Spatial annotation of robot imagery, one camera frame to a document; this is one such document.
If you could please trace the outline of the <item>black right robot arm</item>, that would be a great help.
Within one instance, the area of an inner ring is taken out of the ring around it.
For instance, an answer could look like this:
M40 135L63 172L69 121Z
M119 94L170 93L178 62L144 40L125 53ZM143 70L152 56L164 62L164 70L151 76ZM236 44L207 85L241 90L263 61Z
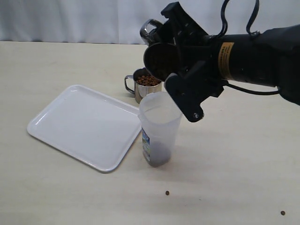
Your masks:
M201 103L218 97L230 81L276 87L272 95L300 102L300 27L250 30L258 5L246 26L246 34L228 35L225 12L222 29L207 34L181 7L168 4L161 12L171 25L174 62L165 88L190 122L204 116Z

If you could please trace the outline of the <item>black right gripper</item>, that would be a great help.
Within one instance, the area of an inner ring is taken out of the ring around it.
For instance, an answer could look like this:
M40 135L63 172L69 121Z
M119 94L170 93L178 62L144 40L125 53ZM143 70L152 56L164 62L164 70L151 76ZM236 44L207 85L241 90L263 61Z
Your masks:
M204 117L196 98L217 98L224 91L214 63L218 37L208 35L179 2L169 3L161 15L167 21L160 27L160 42L176 45L180 63L165 80L165 89L185 118L195 123Z

